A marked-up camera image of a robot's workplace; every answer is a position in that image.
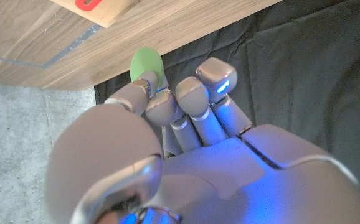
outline green ball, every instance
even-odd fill
[[[163,62],[159,53],[150,48],[143,47],[136,51],[130,63],[130,79],[135,81],[144,72],[154,72],[158,77],[158,86],[162,85]]]

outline blue light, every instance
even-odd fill
[[[162,216],[161,221],[160,221],[159,224],[169,224],[169,222],[170,222],[169,217],[167,217],[165,215],[165,216]]]
[[[149,224],[153,222],[154,210],[148,209],[147,214],[144,217],[143,224]]]
[[[136,223],[136,219],[137,217],[135,214],[130,214],[124,220],[121,220],[120,224],[134,224]]]
[[[169,87],[167,86],[167,87],[164,87],[164,88],[162,88],[162,89],[160,89],[160,90],[156,90],[156,92],[159,93],[160,91],[166,90],[166,89],[169,89]]]
[[[223,92],[230,85],[230,80],[225,81],[225,83],[217,89],[217,93]]]

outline wooden board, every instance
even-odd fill
[[[127,71],[142,46],[165,54],[278,1],[141,1],[45,71],[40,85],[84,90]]]
[[[18,4],[32,2],[2,1]],[[42,62],[57,58],[57,55],[60,55],[57,45],[64,43],[60,45],[61,48],[65,45],[68,48],[70,43],[77,41],[79,35],[90,30],[89,21],[58,7],[57,12],[63,10],[63,14],[68,13],[68,18],[63,20],[68,23],[60,25],[62,21],[53,22],[55,26],[62,27],[57,28],[54,34],[50,33],[51,38],[47,33],[46,37],[43,35],[44,38],[40,38],[40,35],[30,35],[40,32],[35,30],[44,30],[44,27],[40,28],[40,24],[44,23],[37,22],[38,19],[33,24],[27,24],[27,29],[21,28],[20,23],[8,23],[10,26],[21,28],[21,32],[27,32],[29,35],[22,37],[16,34],[13,41],[22,44],[17,44],[14,48],[8,45],[0,49],[0,84],[84,90],[128,70],[131,57],[142,46],[153,47],[160,54],[165,54],[278,1],[280,0],[143,0],[119,17],[111,27],[98,32],[93,31],[95,34],[77,47],[71,47],[57,62],[44,67],[21,64],[32,62],[41,65]],[[50,1],[34,2],[46,4],[43,10],[36,10],[39,15],[52,15],[55,11],[56,6]],[[5,19],[15,19],[15,15],[19,15],[21,10],[23,11],[23,8],[15,6],[4,8],[4,11],[16,12]],[[0,27],[0,43],[9,40],[9,34],[1,34],[5,28],[10,29]],[[4,61],[5,58],[20,60],[20,63]]]
[[[112,25],[117,17],[129,11],[129,9],[139,2],[139,0],[102,0],[93,10],[83,11],[75,5],[75,0],[51,1],[106,28]]]
[[[0,0],[0,57],[43,65],[92,24],[47,0]]]

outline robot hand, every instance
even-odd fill
[[[151,67],[159,55],[138,58],[133,82],[55,145],[46,196],[57,223],[360,223],[354,176],[285,130],[253,128],[227,95],[232,66],[209,58],[173,93],[161,62]]]

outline black cloth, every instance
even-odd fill
[[[163,55],[169,85],[209,57],[237,69],[230,96],[254,124],[313,142],[360,181],[360,0],[268,7]],[[124,73],[98,85],[97,101],[128,82]]]

